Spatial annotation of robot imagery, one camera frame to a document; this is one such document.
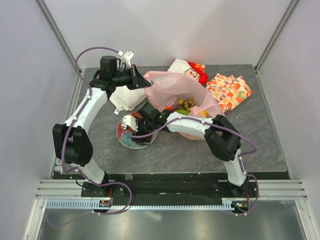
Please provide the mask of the yellow fake pear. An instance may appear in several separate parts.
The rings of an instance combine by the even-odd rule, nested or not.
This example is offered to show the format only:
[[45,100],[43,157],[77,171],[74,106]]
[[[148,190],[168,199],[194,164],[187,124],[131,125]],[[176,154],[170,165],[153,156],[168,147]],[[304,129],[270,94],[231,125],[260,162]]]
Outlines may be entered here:
[[205,110],[200,112],[205,118],[208,118],[208,113]]

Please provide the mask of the brown longan bunch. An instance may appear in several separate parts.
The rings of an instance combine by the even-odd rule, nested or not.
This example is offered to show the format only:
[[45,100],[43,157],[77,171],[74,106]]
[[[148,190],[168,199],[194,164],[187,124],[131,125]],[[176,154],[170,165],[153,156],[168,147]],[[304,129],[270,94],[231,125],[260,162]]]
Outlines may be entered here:
[[174,111],[186,110],[186,111],[190,112],[191,109],[195,106],[196,106],[196,102],[193,97],[189,97],[189,98],[182,98],[181,97],[181,98],[177,98],[174,101],[174,104],[170,107],[172,107]]

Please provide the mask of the pink plastic bag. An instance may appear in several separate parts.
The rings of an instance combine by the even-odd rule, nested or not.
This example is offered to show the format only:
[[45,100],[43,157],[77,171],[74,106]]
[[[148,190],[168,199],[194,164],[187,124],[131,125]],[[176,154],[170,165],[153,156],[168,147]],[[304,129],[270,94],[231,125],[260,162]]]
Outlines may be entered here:
[[172,108],[174,111],[188,112],[189,117],[196,118],[224,115],[209,91],[182,73],[149,71],[143,77],[151,83],[144,93],[151,105],[160,112]]

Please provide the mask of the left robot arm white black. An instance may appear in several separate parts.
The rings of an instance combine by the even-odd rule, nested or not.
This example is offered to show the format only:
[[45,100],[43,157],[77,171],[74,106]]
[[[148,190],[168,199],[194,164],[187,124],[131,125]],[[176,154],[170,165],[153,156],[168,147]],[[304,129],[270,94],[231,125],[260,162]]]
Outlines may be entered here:
[[88,90],[75,112],[63,123],[52,129],[56,157],[61,160],[65,173],[80,172],[92,185],[99,197],[110,191],[109,178],[93,159],[93,145],[87,132],[103,105],[118,87],[129,91],[150,87],[137,67],[131,64],[133,53],[128,51],[116,56],[103,56],[100,69],[87,84]]

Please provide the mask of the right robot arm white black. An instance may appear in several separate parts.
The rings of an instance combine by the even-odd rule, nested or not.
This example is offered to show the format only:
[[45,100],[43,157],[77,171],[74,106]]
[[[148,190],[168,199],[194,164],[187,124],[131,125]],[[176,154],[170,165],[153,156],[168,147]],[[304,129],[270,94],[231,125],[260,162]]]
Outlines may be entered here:
[[147,138],[159,131],[183,133],[205,140],[212,154],[223,161],[229,181],[229,191],[235,197],[247,191],[246,174],[239,162],[241,137],[233,125],[223,116],[199,118],[165,109],[162,112],[150,103],[138,110],[140,118],[135,120],[135,136]]

